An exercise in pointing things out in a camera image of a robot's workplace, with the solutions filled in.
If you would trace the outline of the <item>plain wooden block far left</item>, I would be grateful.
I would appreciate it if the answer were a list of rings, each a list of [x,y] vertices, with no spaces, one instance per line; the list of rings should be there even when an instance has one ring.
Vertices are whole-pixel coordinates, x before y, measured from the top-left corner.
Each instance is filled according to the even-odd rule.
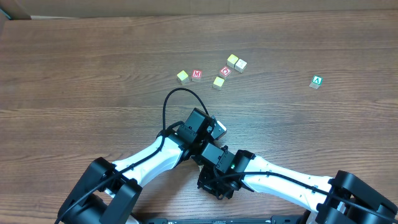
[[[188,74],[186,73],[185,70],[182,70],[181,72],[177,73],[177,80],[182,84],[186,84],[190,82],[190,78]]]

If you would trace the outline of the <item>red O wooden block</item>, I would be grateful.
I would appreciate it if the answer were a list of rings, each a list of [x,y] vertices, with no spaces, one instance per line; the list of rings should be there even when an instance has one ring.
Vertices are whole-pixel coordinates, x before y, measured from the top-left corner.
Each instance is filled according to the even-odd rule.
[[[223,79],[227,79],[231,75],[231,69],[228,66],[224,66],[220,69],[219,76]]]

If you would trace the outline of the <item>yellow-edged wooden block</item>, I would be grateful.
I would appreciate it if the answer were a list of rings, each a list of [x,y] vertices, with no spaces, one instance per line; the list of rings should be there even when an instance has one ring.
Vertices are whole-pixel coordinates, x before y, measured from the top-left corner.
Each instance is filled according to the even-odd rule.
[[[247,62],[245,62],[241,58],[234,65],[234,69],[237,70],[239,73],[243,73],[246,67],[247,67]]]

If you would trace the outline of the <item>green A wooden block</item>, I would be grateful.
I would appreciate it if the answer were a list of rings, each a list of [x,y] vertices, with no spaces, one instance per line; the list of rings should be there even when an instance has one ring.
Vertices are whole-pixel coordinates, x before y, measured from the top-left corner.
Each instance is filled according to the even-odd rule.
[[[314,75],[313,78],[312,78],[311,83],[309,84],[309,87],[314,88],[314,89],[318,89],[318,88],[321,87],[322,83],[323,83],[323,78]]]

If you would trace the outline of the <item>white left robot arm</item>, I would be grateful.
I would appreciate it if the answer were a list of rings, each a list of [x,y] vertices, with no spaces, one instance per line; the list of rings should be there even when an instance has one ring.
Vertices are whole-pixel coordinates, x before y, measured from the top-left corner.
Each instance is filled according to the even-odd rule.
[[[142,188],[159,174],[201,152],[226,128],[195,108],[165,127],[141,152],[119,161],[99,157],[84,171],[57,215],[57,223],[136,223],[131,215]]]

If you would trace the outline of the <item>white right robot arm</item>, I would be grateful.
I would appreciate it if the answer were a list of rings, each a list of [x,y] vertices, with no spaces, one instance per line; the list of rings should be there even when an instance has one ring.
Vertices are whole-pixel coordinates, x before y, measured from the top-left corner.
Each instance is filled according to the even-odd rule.
[[[397,223],[397,205],[352,173],[334,177],[299,173],[249,151],[233,154],[210,143],[195,155],[198,187],[218,199],[241,188],[275,195],[307,210],[302,223]]]

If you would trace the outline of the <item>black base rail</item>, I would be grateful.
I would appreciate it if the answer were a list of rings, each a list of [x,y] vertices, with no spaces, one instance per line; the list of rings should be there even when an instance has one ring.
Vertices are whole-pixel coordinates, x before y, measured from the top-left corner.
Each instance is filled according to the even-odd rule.
[[[140,224],[301,224],[306,223],[309,212],[303,215],[273,215],[270,218],[208,218],[177,219],[147,218],[138,220]]]

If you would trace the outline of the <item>plain wooden block far back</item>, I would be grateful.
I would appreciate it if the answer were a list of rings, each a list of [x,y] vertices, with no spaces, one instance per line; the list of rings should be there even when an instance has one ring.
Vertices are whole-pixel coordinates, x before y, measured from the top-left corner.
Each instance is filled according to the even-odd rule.
[[[235,56],[234,54],[231,54],[228,58],[227,58],[227,66],[234,68],[236,62],[239,60],[239,58],[237,56]]]

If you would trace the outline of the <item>plain wooden block centre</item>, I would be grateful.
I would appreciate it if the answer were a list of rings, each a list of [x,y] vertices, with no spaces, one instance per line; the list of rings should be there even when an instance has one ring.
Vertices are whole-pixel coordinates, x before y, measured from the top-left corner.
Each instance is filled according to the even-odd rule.
[[[224,85],[225,79],[221,77],[216,77],[214,82],[213,82],[213,88],[217,90],[221,90],[223,85]]]

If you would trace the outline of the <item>plain wooden block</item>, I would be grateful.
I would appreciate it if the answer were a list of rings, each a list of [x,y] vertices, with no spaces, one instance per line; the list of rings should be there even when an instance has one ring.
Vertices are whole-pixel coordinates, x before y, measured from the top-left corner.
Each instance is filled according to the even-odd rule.
[[[216,77],[214,82],[213,82],[213,88],[217,90],[221,90],[223,85],[224,85],[225,79],[221,77]]]
[[[236,62],[239,60],[239,58],[237,56],[235,56],[234,54],[231,54],[228,58],[227,58],[227,66],[234,68]]]
[[[182,84],[186,84],[190,82],[190,78],[188,74],[186,73],[185,70],[182,70],[181,72],[177,73],[177,80]]]

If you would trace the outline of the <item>red M wooden block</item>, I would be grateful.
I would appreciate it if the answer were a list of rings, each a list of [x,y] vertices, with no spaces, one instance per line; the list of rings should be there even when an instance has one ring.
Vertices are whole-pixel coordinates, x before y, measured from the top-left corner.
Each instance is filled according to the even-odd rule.
[[[202,70],[193,70],[191,79],[193,82],[200,82],[202,80],[203,71]]]

